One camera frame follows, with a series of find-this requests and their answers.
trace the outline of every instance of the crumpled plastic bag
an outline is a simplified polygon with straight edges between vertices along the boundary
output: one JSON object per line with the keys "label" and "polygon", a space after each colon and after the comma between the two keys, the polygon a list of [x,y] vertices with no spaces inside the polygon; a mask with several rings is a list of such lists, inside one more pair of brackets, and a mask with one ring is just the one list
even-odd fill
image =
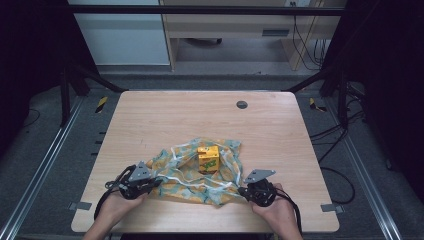
{"label": "crumpled plastic bag", "polygon": [[[238,159],[241,142],[196,138],[188,143],[163,149],[147,162],[152,175],[163,179],[152,191],[157,196],[172,196],[193,203],[223,205],[241,197],[242,164]],[[199,173],[198,147],[218,146],[220,163],[214,174]]]}

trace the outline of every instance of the small box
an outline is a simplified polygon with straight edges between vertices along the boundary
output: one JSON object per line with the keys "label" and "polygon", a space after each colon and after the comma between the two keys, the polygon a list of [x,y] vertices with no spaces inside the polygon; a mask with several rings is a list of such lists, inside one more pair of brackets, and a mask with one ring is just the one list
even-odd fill
{"label": "small box", "polygon": [[219,169],[218,146],[198,147],[199,172],[202,174],[214,174]]}

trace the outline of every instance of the electrical cable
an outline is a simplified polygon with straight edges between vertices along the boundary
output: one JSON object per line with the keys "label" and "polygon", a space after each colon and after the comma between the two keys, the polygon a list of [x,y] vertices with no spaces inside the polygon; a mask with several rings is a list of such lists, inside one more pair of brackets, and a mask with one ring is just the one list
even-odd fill
{"label": "electrical cable", "polygon": [[297,204],[291,199],[291,197],[285,191],[283,191],[282,189],[279,189],[279,188],[275,188],[275,189],[281,192],[281,193],[276,192],[277,196],[280,196],[280,197],[286,199],[293,206],[294,212],[296,214],[297,228],[299,229],[299,232],[302,235],[302,233],[303,233],[302,232],[302,219],[301,219],[301,216],[300,216],[299,207],[297,206]]}
{"label": "electrical cable", "polygon": [[40,111],[38,111],[38,110],[36,110],[36,109],[32,109],[32,108],[30,108],[29,109],[30,111],[34,111],[34,112],[36,112],[37,113],[37,117],[35,118],[35,120],[33,120],[32,122],[30,122],[30,123],[27,123],[27,124],[25,124],[23,127],[28,127],[28,126],[30,126],[30,125],[32,125],[32,124],[34,124],[39,118],[40,118],[40,116],[41,116],[41,113],[40,113]]}
{"label": "electrical cable", "polygon": [[338,203],[338,204],[349,204],[353,201],[353,199],[355,199],[356,196],[356,190],[355,190],[355,186],[353,185],[353,183],[349,180],[348,177],[346,177],[346,175],[344,175],[343,173],[334,170],[332,168],[328,168],[328,167],[320,167],[321,170],[326,170],[326,171],[330,171],[333,172],[337,175],[339,175],[340,177],[344,178],[346,180],[346,182],[350,185],[350,188],[352,189],[352,194],[350,196],[350,198],[346,201],[342,201],[342,200],[334,200],[333,198],[331,198],[331,201]]}
{"label": "electrical cable", "polygon": [[122,173],[121,173],[121,174],[119,174],[119,176],[118,176],[118,177],[116,177],[116,179],[115,179],[114,181],[110,181],[110,182],[107,182],[107,183],[105,184],[105,187],[107,188],[107,190],[106,190],[106,192],[105,192],[105,193],[103,193],[102,197],[100,198],[99,202],[97,203],[96,209],[95,209],[95,211],[94,211],[94,220],[96,220],[97,216],[98,216],[98,215],[99,215],[99,213],[100,213],[100,209],[101,209],[101,207],[102,207],[103,203],[104,203],[104,202],[105,202],[105,200],[109,197],[109,195],[110,195],[111,193],[113,193],[113,192],[119,191],[119,190],[116,190],[116,189],[114,189],[114,188],[115,188],[115,187],[117,187],[117,186],[119,185],[120,180],[122,179],[122,177],[124,176],[124,174],[125,174],[126,172],[128,172],[128,171],[130,171],[130,170],[131,170],[131,167],[133,167],[133,166],[128,166],[127,168],[125,168],[125,170],[124,170],[124,171],[122,171]]}
{"label": "electrical cable", "polygon": [[[302,36],[300,35],[300,33],[299,33],[298,29],[297,29],[297,23],[296,23],[296,16],[295,16],[295,15],[293,16],[293,19],[294,19],[293,30],[299,34],[300,40],[302,40],[302,43],[304,44],[304,42],[303,42],[303,38],[302,38]],[[294,35],[295,35],[295,33],[293,32],[293,37],[292,37],[293,46],[294,46],[294,49],[296,49],[296,52],[299,54],[300,60],[302,60],[302,63],[303,63],[303,65],[305,66],[305,68],[306,68],[306,69],[308,69],[308,70],[314,70],[314,71],[316,71],[316,70],[320,70],[320,69],[315,69],[315,68],[309,68],[309,67],[306,65],[305,60],[304,60],[304,59],[303,59],[303,57],[302,57],[302,54],[300,53],[299,49],[298,49],[298,48],[297,48],[297,46],[296,46],[296,42],[295,42],[295,39],[294,39]],[[308,53],[308,55],[309,55],[309,51],[308,51],[308,49],[306,48],[306,45],[305,45],[305,44],[304,44],[304,48],[305,48],[306,52],[307,52],[307,53]]]}
{"label": "electrical cable", "polygon": [[[347,104],[346,104],[346,107],[348,108],[349,107],[349,105],[351,104],[351,103],[353,103],[353,102],[355,102],[355,101],[360,101],[360,99],[359,98],[356,98],[356,97],[354,97],[354,96],[352,96],[354,99],[352,99],[352,100],[350,100]],[[353,123],[355,123],[358,119],[360,119],[360,118],[362,118],[363,117],[363,115],[364,115],[364,111],[363,110],[361,110],[361,111],[358,111],[358,112],[356,112],[355,114],[353,114],[352,116],[350,116],[349,118],[348,118],[348,123],[349,124],[353,124]],[[330,135],[331,133],[334,133],[334,132],[336,132],[337,130],[340,130],[341,129],[341,124],[337,124],[336,126],[333,126],[333,127],[331,127],[331,128],[329,128],[329,129],[327,129],[327,130],[324,130],[324,131],[322,131],[322,132],[320,132],[320,133],[318,133],[318,134],[314,134],[314,135],[312,135],[312,136],[310,136],[310,138],[311,138],[311,141],[316,141],[316,140],[319,140],[319,139],[322,139],[323,137],[326,137],[326,136],[328,136],[328,135]],[[340,134],[340,136],[338,137],[338,139],[336,140],[336,142],[334,142],[333,144],[332,144],[332,146],[326,151],[326,153],[323,155],[323,156],[321,156],[321,158],[318,160],[318,163],[319,164],[321,164],[321,162],[324,160],[324,158],[336,147],[336,145],[344,138],[344,137],[346,137],[346,135],[347,135],[347,133],[348,133],[348,130],[347,129],[344,129],[343,130],[343,132]],[[350,188],[352,189],[352,194],[351,194],[351,196],[349,197],[349,199],[348,200],[345,200],[345,201],[342,201],[342,200],[337,200],[337,199],[333,199],[333,198],[331,198],[331,201],[332,202],[334,202],[334,203],[337,203],[337,204],[349,204],[349,203],[351,203],[354,199],[355,199],[355,196],[356,196],[356,190],[355,190],[355,186],[353,185],[353,183],[349,180],[349,178],[346,176],[346,175],[344,175],[344,174],[342,174],[341,172],[339,172],[339,171],[337,171],[337,170],[335,170],[335,169],[332,169],[332,168],[328,168],[328,167],[320,167],[320,169],[321,170],[325,170],[325,171],[330,171],[330,172],[333,172],[333,173],[335,173],[335,174],[337,174],[337,175],[339,175],[340,177],[342,177],[343,179],[345,179],[346,180],[346,182],[349,184],[349,186],[350,186]]]}
{"label": "electrical cable", "polygon": [[324,143],[312,143],[312,145],[314,146],[319,146],[319,145],[330,145],[330,144],[334,144],[335,142],[324,142]]}
{"label": "electrical cable", "polygon": [[321,158],[318,160],[318,163],[321,163],[324,158],[337,146],[337,144],[347,135],[347,130],[344,129],[342,134],[340,134],[339,138],[336,140],[336,142],[330,147],[330,149],[327,150],[327,152],[324,153],[324,155],[321,156]]}
{"label": "electrical cable", "polygon": [[322,40],[322,43],[321,43],[321,53],[320,53],[321,56],[319,58],[316,56],[317,48],[318,48],[318,42],[320,42],[319,39],[315,40],[314,59],[318,63],[319,69],[321,70],[322,69],[322,64],[324,63],[324,55],[325,55],[325,48],[326,48],[326,42],[327,42],[327,40],[326,39],[323,39]]}
{"label": "electrical cable", "polygon": [[[304,65],[304,66],[305,66],[305,68],[306,68],[306,69],[308,69],[308,70],[321,70],[321,64],[316,63],[316,62],[314,61],[314,59],[311,57],[311,54],[310,54],[310,53],[309,53],[309,51],[308,51],[308,48],[307,48],[307,46],[306,46],[306,43],[305,43],[305,41],[303,40],[302,35],[300,35],[299,29],[298,29],[298,27],[297,27],[296,15],[293,15],[293,22],[294,22],[294,23],[293,23],[293,35],[292,35],[292,42],[293,42],[293,45],[294,45],[294,48],[295,48],[296,52],[299,54],[299,57],[300,57],[300,59],[302,60],[303,65]],[[312,31],[312,27],[310,27],[310,28],[309,28],[308,35],[311,33],[311,31]],[[296,45],[296,43],[295,43],[295,38],[294,38],[295,33],[297,33],[297,35],[299,36],[299,38],[300,38],[300,40],[301,40],[301,42],[302,42],[303,48],[305,49],[305,51],[306,51],[306,53],[308,54],[309,58],[311,59],[312,63],[313,63],[314,65],[316,65],[316,66],[318,66],[318,67],[319,67],[318,69],[309,68],[309,67],[306,65],[305,60],[303,59],[302,55],[300,54],[300,51],[299,51],[299,49],[297,48],[297,45]]]}

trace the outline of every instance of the table surface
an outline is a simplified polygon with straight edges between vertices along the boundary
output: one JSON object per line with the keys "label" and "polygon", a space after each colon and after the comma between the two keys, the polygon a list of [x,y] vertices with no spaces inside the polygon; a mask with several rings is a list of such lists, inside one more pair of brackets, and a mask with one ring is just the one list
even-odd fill
{"label": "table surface", "polygon": [[[236,106],[247,102],[245,109]],[[292,93],[268,91],[128,91],[121,95],[82,195],[90,210],[78,209],[72,229],[85,232],[93,223],[104,184],[125,167],[148,161],[162,149],[197,137],[241,141],[243,177],[253,169],[276,170],[300,208],[304,232],[339,228],[297,100]],[[245,200],[222,207],[149,196],[115,232],[271,232]]]}

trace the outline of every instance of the person's arm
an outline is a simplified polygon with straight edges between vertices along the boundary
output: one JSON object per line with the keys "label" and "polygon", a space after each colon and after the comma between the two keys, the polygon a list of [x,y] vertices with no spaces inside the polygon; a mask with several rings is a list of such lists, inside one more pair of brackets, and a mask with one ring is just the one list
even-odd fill
{"label": "person's arm", "polygon": [[99,215],[84,235],[83,240],[103,240],[110,230],[132,209],[139,206],[147,197],[147,193],[134,200],[122,197],[119,191],[113,192],[100,208]]}
{"label": "person's arm", "polygon": [[[274,187],[283,189],[280,183],[274,184]],[[260,207],[254,202],[249,203],[253,212],[261,216],[283,240],[303,239],[297,227],[293,206],[289,201],[277,196],[268,207]]]}

